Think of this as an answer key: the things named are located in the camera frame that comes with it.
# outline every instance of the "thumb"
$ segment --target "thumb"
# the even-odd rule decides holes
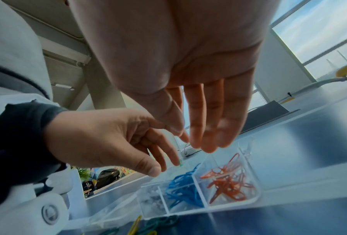
[[[162,168],[160,164],[150,157],[146,147],[138,145],[136,148],[121,138],[114,147],[118,164],[150,177],[157,177]]]
[[[154,118],[170,127],[170,131],[180,136],[184,129],[183,114],[172,96],[162,89],[153,94],[125,93],[143,106]]]

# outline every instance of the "hand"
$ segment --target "hand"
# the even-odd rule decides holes
[[[65,111],[46,126],[43,137],[49,151],[64,163],[125,166],[156,177],[167,169],[164,153],[179,165],[176,148],[157,130],[164,127],[140,110]]]
[[[71,0],[70,7],[113,84],[178,135],[184,86],[190,143],[213,152],[244,125],[260,45],[278,3]]]

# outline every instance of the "fingernail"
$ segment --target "fingernail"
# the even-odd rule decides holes
[[[157,177],[161,173],[161,168],[159,166],[154,166],[149,170],[148,176]]]

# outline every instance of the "black sleeve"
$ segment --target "black sleeve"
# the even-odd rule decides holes
[[[63,165],[42,138],[42,130],[62,111],[34,101],[5,107],[0,115],[0,192],[38,182]]]

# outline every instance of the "sky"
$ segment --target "sky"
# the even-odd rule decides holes
[[[274,20],[300,1],[282,0]],[[311,0],[273,29],[304,63],[347,39],[347,0]],[[347,45],[338,50],[347,57]],[[320,77],[333,69],[327,59],[338,68],[347,64],[333,52],[306,68],[315,78]]]

